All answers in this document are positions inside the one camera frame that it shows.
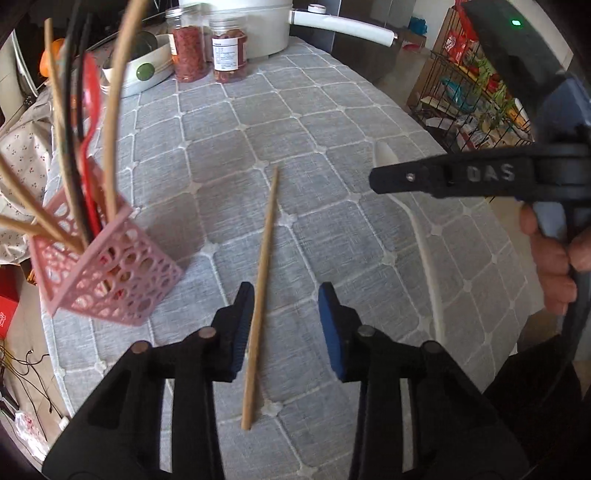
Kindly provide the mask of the person's right hand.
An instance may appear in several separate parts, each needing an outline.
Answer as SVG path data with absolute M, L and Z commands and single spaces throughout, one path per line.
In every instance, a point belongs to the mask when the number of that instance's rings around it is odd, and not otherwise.
M 565 247 L 540 232 L 534 210 L 528 204 L 521 207 L 520 228 L 530 240 L 545 308 L 553 314 L 565 315 L 569 305 L 577 298 L 575 281 L 569 275 L 570 268 L 578 272 L 590 271 L 590 229 L 586 229 Z

